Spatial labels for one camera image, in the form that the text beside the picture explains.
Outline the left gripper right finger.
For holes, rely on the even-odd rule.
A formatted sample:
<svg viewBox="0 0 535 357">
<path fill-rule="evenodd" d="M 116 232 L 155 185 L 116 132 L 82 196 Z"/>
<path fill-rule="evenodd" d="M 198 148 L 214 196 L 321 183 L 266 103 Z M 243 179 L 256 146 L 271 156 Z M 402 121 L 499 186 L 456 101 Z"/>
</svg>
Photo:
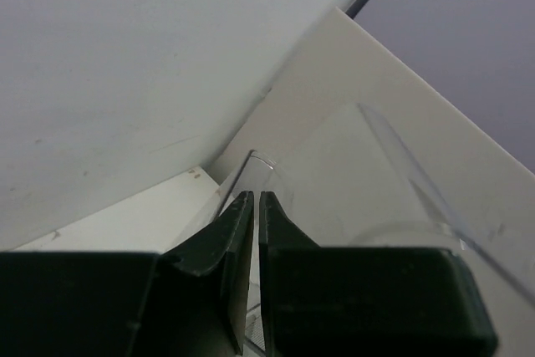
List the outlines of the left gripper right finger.
<svg viewBox="0 0 535 357">
<path fill-rule="evenodd" d="M 498 337 L 469 268 L 435 247 L 322 247 L 259 201 L 269 356 L 492 356 Z"/>
</svg>

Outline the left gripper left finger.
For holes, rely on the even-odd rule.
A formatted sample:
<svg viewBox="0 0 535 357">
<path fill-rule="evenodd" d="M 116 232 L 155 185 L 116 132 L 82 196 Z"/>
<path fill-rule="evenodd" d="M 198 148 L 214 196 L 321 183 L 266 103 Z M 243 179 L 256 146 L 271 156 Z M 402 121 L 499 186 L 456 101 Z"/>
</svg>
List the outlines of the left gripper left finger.
<svg viewBox="0 0 535 357">
<path fill-rule="evenodd" d="M 4 356 L 237 356 L 254 195 L 170 251 L 3 252 Z"/>
</svg>

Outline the clear acrylic box cover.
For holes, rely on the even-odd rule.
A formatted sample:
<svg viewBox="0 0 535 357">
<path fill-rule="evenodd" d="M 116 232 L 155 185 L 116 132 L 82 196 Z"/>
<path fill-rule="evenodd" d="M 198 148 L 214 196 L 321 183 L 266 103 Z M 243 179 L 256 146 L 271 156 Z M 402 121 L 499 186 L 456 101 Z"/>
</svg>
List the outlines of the clear acrylic box cover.
<svg viewBox="0 0 535 357">
<path fill-rule="evenodd" d="M 534 353 L 534 261 L 502 224 L 464 222 L 389 123 L 363 105 L 330 115 L 278 162 L 255 151 L 182 233 L 188 239 L 242 192 L 254 195 L 243 356 L 269 356 L 263 338 L 259 201 L 273 192 L 288 218 L 322 247 L 435 247 L 476 281 L 498 337 L 492 356 Z"/>
</svg>

